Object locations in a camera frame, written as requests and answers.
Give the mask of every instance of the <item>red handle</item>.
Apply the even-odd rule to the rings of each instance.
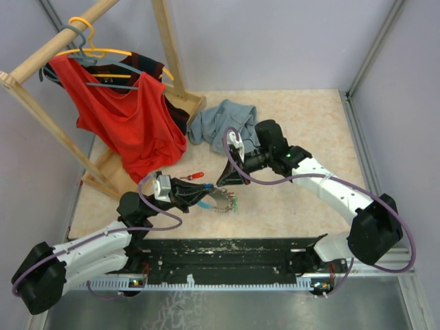
[[[193,175],[191,175],[191,177],[193,179],[199,179],[200,177],[203,177],[205,175],[205,173],[203,172],[198,172],[198,173],[194,173]]]

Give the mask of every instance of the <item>wooden clothes rack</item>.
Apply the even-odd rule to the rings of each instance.
[[[94,23],[117,2],[119,0],[100,0],[81,17],[90,23]],[[151,0],[151,2],[162,38],[168,68],[174,75],[173,85],[166,85],[165,95],[176,107],[188,112],[191,121],[198,109],[203,106],[205,98],[185,90],[166,0]],[[73,21],[71,25],[81,32],[87,29],[87,25],[80,21]],[[119,199],[125,192],[136,191],[137,189],[137,184],[122,168],[120,156],[107,149],[95,164],[92,163],[22,86],[27,79],[77,36],[77,33],[69,29],[60,31],[10,74],[0,71],[1,84],[85,167],[87,172],[82,177],[84,182],[110,197]]]

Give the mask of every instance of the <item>yellow hanger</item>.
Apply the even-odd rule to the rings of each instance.
[[[90,24],[90,22],[88,22],[86,19],[83,19],[82,17],[72,17],[69,20],[69,24],[71,24],[73,21],[83,22],[90,29],[90,35],[89,35],[89,38],[87,38],[87,40],[89,41],[89,45],[90,45],[91,48],[83,48],[82,49],[86,55],[92,56],[92,57],[97,57],[97,58],[103,58],[106,55],[106,53],[109,52],[109,53],[115,53],[115,54],[131,56],[131,52],[127,52],[127,51],[124,51],[124,50],[112,49],[112,48],[95,48],[95,45],[92,42],[92,38],[95,35],[95,28],[93,27],[93,25]],[[77,53],[79,51],[80,51],[79,49],[69,49],[69,50],[65,50],[63,52],[57,53],[57,56],[58,55],[63,55],[63,54]],[[93,54],[91,52],[102,52],[102,53],[101,54]],[[167,68],[165,68],[165,67],[162,68],[162,71],[172,81],[174,81],[173,75],[171,74],[171,72],[169,72],[169,70]],[[93,74],[92,76],[93,77],[99,77],[99,78],[131,78],[131,75],[129,75],[129,74]]]

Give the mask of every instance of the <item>red screwdriver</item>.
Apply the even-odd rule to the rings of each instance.
[[[194,179],[199,179],[201,177],[203,177],[205,175],[205,173],[203,172],[198,172],[198,173],[194,173],[192,175],[189,175],[187,177],[180,177],[179,179],[187,179],[189,181],[194,180]]]

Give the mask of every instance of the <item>gray cloth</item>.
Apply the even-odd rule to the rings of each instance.
[[[256,107],[242,105],[224,100],[218,106],[200,111],[192,121],[189,129],[190,141],[193,144],[201,144],[203,140],[212,144],[212,151],[225,153],[221,138],[227,127],[234,127],[241,135],[245,145],[245,152],[254,150],[259,146],[259,140],[255,133]]]

